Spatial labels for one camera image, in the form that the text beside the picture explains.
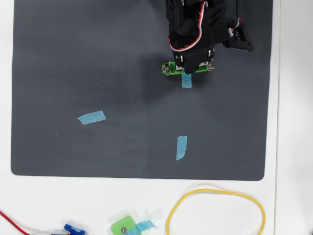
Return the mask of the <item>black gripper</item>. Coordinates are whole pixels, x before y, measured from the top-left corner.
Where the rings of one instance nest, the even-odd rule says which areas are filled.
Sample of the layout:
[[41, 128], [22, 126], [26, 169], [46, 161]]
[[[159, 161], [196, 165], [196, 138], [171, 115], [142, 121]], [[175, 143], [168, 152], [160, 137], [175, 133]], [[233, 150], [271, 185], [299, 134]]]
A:
[[198, 69], [199, 63], [207, 61], [214, 52], [215, 40], [211, 32], [188, 36], [172, 32], [169, 35], [169, 44], [176, 63], [184, 63], [184, 72], [193, 74]]

